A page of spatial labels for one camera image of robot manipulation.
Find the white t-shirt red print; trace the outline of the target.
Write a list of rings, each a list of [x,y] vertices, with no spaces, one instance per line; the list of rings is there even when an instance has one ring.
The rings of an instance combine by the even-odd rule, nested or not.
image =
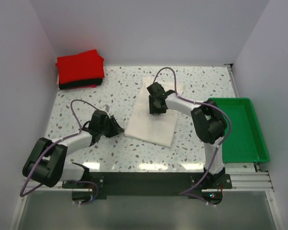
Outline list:
[[[170,147],[173,141],[178,113],[167,110],[165,114],[149,113],[149,93],[147,87],[153,83],[152,77],[142,79],[142,87],[133,106],[131,117],[125,129],[125,136]]]

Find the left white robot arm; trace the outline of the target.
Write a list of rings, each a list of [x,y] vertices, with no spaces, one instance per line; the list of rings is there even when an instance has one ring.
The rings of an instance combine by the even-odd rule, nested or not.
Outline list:
[[[53,187],[59,181],[89,180],[89,169],[79,163],[66,163],[66,157],[96,144],[102,136],[111,138],[123,132],[124,129],[114,116],[96,110],[80,133],[57,140],[38,139],[24,164],[22,174],[47,187]]]

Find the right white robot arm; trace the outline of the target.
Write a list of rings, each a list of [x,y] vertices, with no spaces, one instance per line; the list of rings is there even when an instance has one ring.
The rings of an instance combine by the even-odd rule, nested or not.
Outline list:
[[[208,176],[213,178],[224,175],[222,144],[227,122],[215,101],[194,102],[184,99],[174,90],[166,91],[158,82],[148,86],[147,91],[150,114],[160,115],[167,110],[174,110],[192,118],[195,133],[204,143],[205,152],[204,174],[196,185],[201,184]]]

